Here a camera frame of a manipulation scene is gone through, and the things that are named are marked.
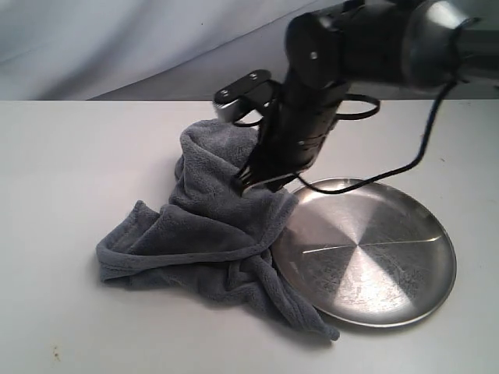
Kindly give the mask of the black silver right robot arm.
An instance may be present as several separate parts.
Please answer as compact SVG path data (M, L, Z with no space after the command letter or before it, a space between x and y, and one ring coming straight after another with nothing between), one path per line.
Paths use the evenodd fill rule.
M435 90L458 81L458 39L472 24L446 1L347 1L296 17L288 71L272 83L257 144L232 179L237 193L282 186L309 169L354 83Z

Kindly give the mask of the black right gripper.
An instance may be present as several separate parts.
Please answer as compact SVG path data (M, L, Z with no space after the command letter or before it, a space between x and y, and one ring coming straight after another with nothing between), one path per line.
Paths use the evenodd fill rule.
M243 195L255 183L266 183L277 192L310 168L348 91L345 82L314 89L298 79L284 81L249 165L232 177L232 190Z

